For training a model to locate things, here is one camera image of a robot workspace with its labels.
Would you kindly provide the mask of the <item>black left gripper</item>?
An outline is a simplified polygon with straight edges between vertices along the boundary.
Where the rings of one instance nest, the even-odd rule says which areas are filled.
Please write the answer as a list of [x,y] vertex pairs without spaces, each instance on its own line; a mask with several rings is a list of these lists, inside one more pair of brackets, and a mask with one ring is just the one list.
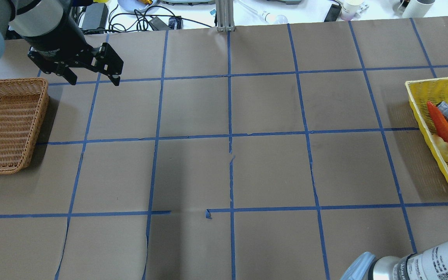
[[120,84],[123,59],[106,42],[97,48],[89,45],[71,16],[61,16],[56,27],[27,37],[27,42],[32,47],[28,57],[45,74],[55,73],[74,86],[77,75],[71,69],[85,68],[107,75],[115,86]]

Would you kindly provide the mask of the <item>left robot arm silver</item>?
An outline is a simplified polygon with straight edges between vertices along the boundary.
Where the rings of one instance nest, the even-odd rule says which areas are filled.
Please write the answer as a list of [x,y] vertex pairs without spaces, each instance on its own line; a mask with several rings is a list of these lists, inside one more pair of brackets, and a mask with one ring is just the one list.
[[0,0],[0,59],[5,34],[12,28],[29,45],[28,58],[45,74],[75,85],[73,68],[101,73],[118,86],[123,60],[104,42],[94,48],[60,0]]

